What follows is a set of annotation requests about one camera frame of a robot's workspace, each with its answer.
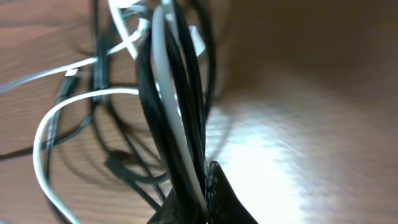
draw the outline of white cable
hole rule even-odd
[[[178,149],[183,157],[183,163],[188,172],[190,182],[193,185],[194,194],[199,201],[202,211],[204,213],[208,213],[206,201],[201,192],[199,180],[195,173],[192,158],[185,140],[182,120],[177,111],[178,105],[174,98],[175,93],[172,85],[172,74],[170,71],[170,64],[165,44],[164,16],[162,7],[156,7],[152,18],[152,54],[154,59],[154,68],[160,87],[160,95],[162,96],[166,116],[177,140]]]
[[[108,0],[109,11],[113,18],[114,25],[119,32],[120,38],[126,44],[126,48],[129,51],[133,59],[137,58],[137,49],[131,42],[129,42],[129,32],[127,31],[126,24],[124,23],[120,9],[114,0]]]
[[[102,96],[102,95],[110,95],[110,94],[117,94],[117,93],[125,93],[125,94],[132,94],[132,95],[138,95],[138,90],[136,88],[109,88],[106,90],[98,90],[98,91],[92,91],[88,93],[83,93],[78,96],[74,96],[72,98],[69,98],[57,105],[55,105],[47,114],[43,117],[41,120],[39,127],[37,128],[36,135],[35,135],[35,141],[33,144],[33,167],[35,171],[35,175],[37,178],[37,181],[39,182],[40,187],[42,188],[44,194],[47,196],[47,198],[61,211],[62,214],[65,215],[65,217],[73,224],[79,223],[79,220],[72,214],[72,212],[57,198],[57,196],[54,194],[52,189],[50,188],[49,184],[45,180],[44,176],[44,171],[42,167],[42,158],[41,158],[41,147],[42,147],[42,138],[44,135],[44,129],[48,123],[48,121],[51,119],[51,117],[60,109],[62,109],[64,106],[69,105],[73,102],[83,100],[86,98],[91,98],[94,96]]]
[[[139,19],[139,23],[138,23],[138,28],[129,36],[128,38],[128,42],[134,42],[136,40],[138,40],[140,38],[140,36],[142,35],[143,31],[146,29],[146,27],[148,26],[149,22],[145,19],[140,18]],[[111,48],[108,51],[108,55],[110,54],[114,54],[116,52],[119,52],[120,50],[122,50],[123,48],[126,47],[126,42],[122,41],[121,43],[119,43],[118,45],[114,46],[113,48]],[[49,75],[53,75],[56,73],[60,73],[60,72],[65,72],[67,70],[70,69],[74,69],[74,68],[78,68],[78,67],[82,67],[85,65],[89,65],[91,63],[94,63],[97,61],[96,57],[92,57],[92,58],[88,58],[88,59],[84,59],[81,60],[79,62],[75,62],[75,63],[71,63],[69,65],[64,65],[58,68],[52,68],[43,72],[38,72],[32,75],[28,75],[26,77],[23,77],[21,79],[18,80],[14,80],[8,84],[5,85],[1,85],[0,86],[0,94],[5,93],[8,90],[11,90],[13,88],[16,88],[20,85],[23,85],[25,83],[29,83],[31,81],[49,76]]]

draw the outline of cable bundle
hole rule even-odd
[[[146,9],[143,3],[137,3],[122,12],[113,0],[109,0],[109,9],[113,21],[109,23],[105,32],[101,32],[98,0],[93,0],[96,57],[33,74],[0,86],[0,93],[4,93],[38,78],[58,72],[70,72],[73,68],[93,63],[90,92],[88,93],[71,97],[80,79],[78,71],[75,70],[73,75],[65,76],[64,83],[57,95],[55,106],[40,122],[35,135],[33,150],[27,149],[0,156],[0,160],[5,160],[30,153],[33,154],[37,180],[49,200],[50,207],[60,221],[64,223],[79,223],[78,219],[59,201],[50,188],[52,148],[76,136],[88,125],[93,127],[93,134],[108,157],[105,166],[124,183],[137,191],[152,208],[158,210],[160,205],[145,193],[137,183],[152,184],[158,196],[165,200],[166,196],[161,191],[159,184],[170,177],[173,192],[179,203],[186,207],[187,212],[199,211],[196,215],[200,223],[204,223],[208,219],[208,209],[205,200],[207,173],[205,127],[215,92],[215,46],[211,24],[205,8],[199,0],[192,0],[192,3],[201,21],[209,60],[205,96],[203,96],[202,92],[199,66],[190,30],[180,6],[174,1],[157,6],[153,12]],[[124,19],[133,14],[146,16],[148,17],[146,19],[150,22],[145,18],[140,18],[139,27],[133,35],[129,36]],[[173,19],[171,22],[165,19],[166,14],[172,15]],[[119,32],[123,42],[111,47],[116,30]],[[142,38],[137,52],[131,41],[137,40],[140,36]],[[127,48],[133,59],[137,59],[138,89],[109,87],[109,55],[122,49],[123,46]],[[116,93],[139,95],[155,145],[165,164],[166,173],[154,177],[148,165],[137,152],[130,135],[128,135],[127,124],[118,116],[109,97],[110,94]],[[70,103],[85,98],[90,99],[89,114],[75,130],[62,138],[57,137],[60,110]],[[100,106],[104,107],[110,117],[112,117],[123,139],[129,146],[130,153],[124,156],[135,158],[147,174],[146,176],[129,170],[120,157],[121,152],[117,149],[111,149],[103,141],[95,116],[95,111]],[[43,141],[46,129],[48,132],[47,140]],[[41,165],[42,156],[40,152],[42,151],[42,146],[44,146],[45,151],[44,166]]]

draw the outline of table surface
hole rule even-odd
[[[211,2],[222,88],[207,156],[259,223],[398,223],[396,8],[397,1]],[[89,1],[1,1],[0,83],[87,57],[91,31]],[[115,85],[134,84],[125,50],[112,69]],[[2,154],[32,145],[62,76],[0,97]],[[139,99],[113,100],[153,148]],[[62,131],[86,109],[86,102],[66,108]],[[108,144],[125,149],[111,120],[103,111],[98,117]],[[82,223],[148,221],[154,211],[103,162],[89,128],[56,147],[57,195]],[[0,189],[0,220],[55,223],[31,157],[0,163]]]

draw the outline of wooden surface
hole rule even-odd
[[[78,49],[92,49],[88,6],[1,1],[0,82],[84,58]],[[254,218],[398,223],[398,2],[214,0],[211,8],[223,91],[208,125],[208,157],[220,161]],[[114,59],[113,82],[134,83],[127,52]],[[1,153],[32,144],[61,79],[0,97]],[[146,129],[138,98],[114,100],[124,119]],[[86,107],[67,108],[62,129]],[[99,117],[107,142],[125,148]],[[55,191],[82,223],[145,223],[153,214],[101,165],[89,129],[55,150]],[[31,157],[0,163],[0,190],[6,223],[55,223]]]

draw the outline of wood grain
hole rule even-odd
[[[88,6],[2,1],[0,83],[84,58],[76,47],[92,49]],[[259,223],[398,223],[397,8],[387,0],[211,1],[222,91],[207,154]],[[32,144],[61,79],[0,97],[1,153]],[[115,55],[112,79],[134,83],[126,51]],[[146,129],[138,98],[114,100]],[[67,108],[62,129],[86,108]],[[98,117],[107,142],[125,149],[111,120]],[[145,223],[153,214],[103,167],[89,129],[55,150],[55,191],[82,223]],[[0,219],[55,223],[30,157],[0,163],[0,189]]]

